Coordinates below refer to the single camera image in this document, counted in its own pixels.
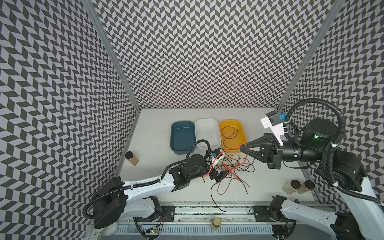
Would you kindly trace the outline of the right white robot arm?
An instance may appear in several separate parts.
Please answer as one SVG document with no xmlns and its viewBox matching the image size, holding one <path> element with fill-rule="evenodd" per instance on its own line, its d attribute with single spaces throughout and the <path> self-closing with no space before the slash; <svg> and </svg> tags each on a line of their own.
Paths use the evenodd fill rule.
<svg viewBox="0 0 384 240">
<path fill-rule="evenodd" d="M 311 120 L 294 137 L 288 128 L 297 108 L 319 104 L 330 109 L 337 123 L 325 119 Z M 301 222 L 321 230 L 335 240 L 381 240 L 384 237 L 384 203 L 373 191 L 361 159 L 340 149 L 345 135 L 346 120 L 332 103 L 309 98 L 295 103 L 283 120 L 285 140 L 273 134 L 241 144 L 240 151 L 278 170 L 282 162 L 319 163 L 316 174 L 334 188 L 348 206 L 348 213 L 325 212 L 275 196 L 263 211 L 272 221 Z"/>
</svg>

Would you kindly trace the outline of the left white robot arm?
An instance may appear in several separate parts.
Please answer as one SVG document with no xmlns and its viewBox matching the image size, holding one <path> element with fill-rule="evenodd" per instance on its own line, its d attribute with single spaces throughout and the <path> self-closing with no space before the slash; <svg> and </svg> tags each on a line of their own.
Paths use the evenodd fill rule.
<svg viewBox="0 0 384 240">
<path fill-rule="evenodd" d="M 163 173 L 140 181 L 109 180 L 83 207 L 82 214 L 94 221 L 95 229 L 106 228 L 121 216 L 154 220 L 161 214 L 159 194 L 180 191 L 197 178 L 217 179 L 215 165 L 225 157 L 224 150 L 212 150 L 207 140 L 198 140 L 184 160 L 168 165 Z"/>
</svg>

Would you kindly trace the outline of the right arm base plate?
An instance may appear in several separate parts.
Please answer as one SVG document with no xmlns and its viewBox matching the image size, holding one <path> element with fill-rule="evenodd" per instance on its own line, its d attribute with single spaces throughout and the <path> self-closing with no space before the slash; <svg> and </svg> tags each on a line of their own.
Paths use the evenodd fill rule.
<svg viewBox="0 0 384 240">
<path fill-rule="evenodd" d="M 286 222 L 280 210 L 269 206 L 253 206 L 253 214 L 256 222 Z"/>
</svg>

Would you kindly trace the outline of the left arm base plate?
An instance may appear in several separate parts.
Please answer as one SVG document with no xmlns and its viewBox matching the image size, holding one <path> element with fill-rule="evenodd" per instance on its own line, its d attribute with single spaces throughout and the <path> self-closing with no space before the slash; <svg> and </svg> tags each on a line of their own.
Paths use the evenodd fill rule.
<svg viewBox="0 0 384 240">
<path fill-rule="evenodd" d="M 139 223 L 146 222 L 173 222 L 175 218 L 175 206 L 161 206 L 162 211 L 155 210 L 155 212 L 148 218 L 136 217 L 136 221 Z"/>
</svg>

